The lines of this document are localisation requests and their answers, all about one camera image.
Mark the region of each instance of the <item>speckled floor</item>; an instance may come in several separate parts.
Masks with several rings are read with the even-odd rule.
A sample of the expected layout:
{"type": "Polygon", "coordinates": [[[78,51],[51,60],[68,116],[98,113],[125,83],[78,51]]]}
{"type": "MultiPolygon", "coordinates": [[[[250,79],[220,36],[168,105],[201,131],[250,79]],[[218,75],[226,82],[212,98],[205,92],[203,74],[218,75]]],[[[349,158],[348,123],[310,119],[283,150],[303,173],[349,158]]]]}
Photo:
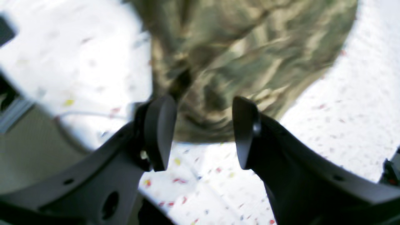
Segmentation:
{"type": "MultiPolygon", "coordinates": [[[[138,51],[148,49],[148,37],[135,33],[140,26],[118,1],[50,2],[0,2],[0,9],[6,6],[17,24],[35,18],[48,25],[21,30],[16,41],[25,40],[24,47],[11,43],[6,52],[2,49],[1,67],[53,116],[96,107],[96,113],[126,117],[130,103],[151,92],[148,54],[138,57],[138,51]],[[19,11],[21,5],[26,7],[19,11]],[[71,20],[72,11],[84,22],[71,20]],[[102,19],[105,12],[113,20],[102,19]],[[31,36],[34,29],[37,35],[31,36]],[[130,85],[138,81],[142,85],[130,85]]],[[[398,0],[360,0],[357,20],[335,66],[281,120],[318,154],[375,182],[384,159],[400,144],[399,8],[398,0]]],[[[104,141],[106,131],[109,135],[117,128],[112,121],[100,126],[82,117],[73,120],[79,135],[99,139],[94,146],[104,141]]],[[[261,180],[252,171],[240,170],[232,143],[175,144],[168,171],[146,173],[139,188],[177,224],[275,223],[261,180]]]]}

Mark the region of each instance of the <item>camouflage fabric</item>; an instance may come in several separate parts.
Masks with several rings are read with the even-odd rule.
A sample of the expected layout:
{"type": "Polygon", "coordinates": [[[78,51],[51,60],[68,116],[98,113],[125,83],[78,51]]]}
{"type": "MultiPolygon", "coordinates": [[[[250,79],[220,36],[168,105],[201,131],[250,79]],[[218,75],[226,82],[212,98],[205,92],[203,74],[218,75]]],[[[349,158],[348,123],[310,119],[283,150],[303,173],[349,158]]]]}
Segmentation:
{"type": "Polygon", "coordinates": [[[179,102],[176,141],[233,141],[232,100],[279,119],[332,66],[357,0],[129,0],[152,34],[154,95],[179,102]]]}

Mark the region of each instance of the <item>mounting hole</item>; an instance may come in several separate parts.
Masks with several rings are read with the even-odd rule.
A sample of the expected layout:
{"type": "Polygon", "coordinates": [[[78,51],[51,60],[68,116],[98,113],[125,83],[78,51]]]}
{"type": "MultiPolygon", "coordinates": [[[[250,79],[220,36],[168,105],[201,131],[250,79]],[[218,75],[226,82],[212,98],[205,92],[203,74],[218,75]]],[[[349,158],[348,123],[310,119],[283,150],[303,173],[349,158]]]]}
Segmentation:
{"type": "Polygon", "coordinates": [[[64,185],[69,185],[72,184],[74,182],[74,179],[68,179],[64,181],[64,185]]]}
{"type": "Polygon", "coordinates": [[[339,175],[333,175],[333,179],[336,181],[344,181],[344,178],[339,175]]]}
{"type": "Polygon", "coordinates": [[[109,219],[117,211],[119,198],[120,197],[116,191],[111,193],[107,197],[107,200],[104,203],[103,210],[102,210],[102,219],[103,220],[109,219]]]}

